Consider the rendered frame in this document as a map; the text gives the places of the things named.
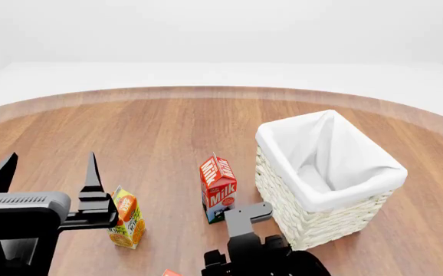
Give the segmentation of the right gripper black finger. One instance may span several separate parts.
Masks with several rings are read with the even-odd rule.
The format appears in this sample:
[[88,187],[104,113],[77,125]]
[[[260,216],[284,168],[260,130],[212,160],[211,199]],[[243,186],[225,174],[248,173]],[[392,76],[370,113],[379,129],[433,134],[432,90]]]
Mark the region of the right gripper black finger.
[[292,252],[291,246],[282,235],[267,236],[264,239],[264,250],[266,252]]
[[229,270],[231,264],[227,262],[225,254],[219,250],[204,253],[205,270]]

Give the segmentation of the white wicker basket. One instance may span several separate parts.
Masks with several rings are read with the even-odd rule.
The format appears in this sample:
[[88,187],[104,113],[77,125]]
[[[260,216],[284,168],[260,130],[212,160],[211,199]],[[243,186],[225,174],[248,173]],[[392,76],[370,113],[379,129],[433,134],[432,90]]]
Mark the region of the white wicker basket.
[[364,229],[393,193],[363,199],[330,211],[308,212],[279,177],[258,146],[255,185],[273,207],[273,218],[293,250],[307,250]]

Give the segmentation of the white-lined wicker basket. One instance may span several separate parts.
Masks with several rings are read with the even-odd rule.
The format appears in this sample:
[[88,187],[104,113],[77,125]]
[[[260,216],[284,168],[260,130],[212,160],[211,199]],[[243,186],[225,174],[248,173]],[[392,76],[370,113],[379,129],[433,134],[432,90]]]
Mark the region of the white-lined wicker basket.
[[403,185],[408,172],[335,110],[263,123],[255,139],[308,212],[337,209]]

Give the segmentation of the orange juice carton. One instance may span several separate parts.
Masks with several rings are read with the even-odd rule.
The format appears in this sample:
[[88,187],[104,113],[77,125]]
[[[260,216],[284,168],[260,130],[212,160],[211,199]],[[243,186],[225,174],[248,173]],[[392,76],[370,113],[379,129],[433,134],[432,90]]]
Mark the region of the orange juice carton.
[[118,211],[118,221],[107,229],[107,234],[115,245],[135,249],[146,231],[138,200],[122,186],[116,188],[112,199]]

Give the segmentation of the red white milk carton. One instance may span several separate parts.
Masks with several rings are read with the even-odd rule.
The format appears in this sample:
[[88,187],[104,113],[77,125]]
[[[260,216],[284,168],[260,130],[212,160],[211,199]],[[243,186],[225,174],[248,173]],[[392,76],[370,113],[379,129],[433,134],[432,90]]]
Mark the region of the red white milk carton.
[[214,153],[199,167],[202,206],[209,224],[225,220],[235,208],[237,179],[226,159]]

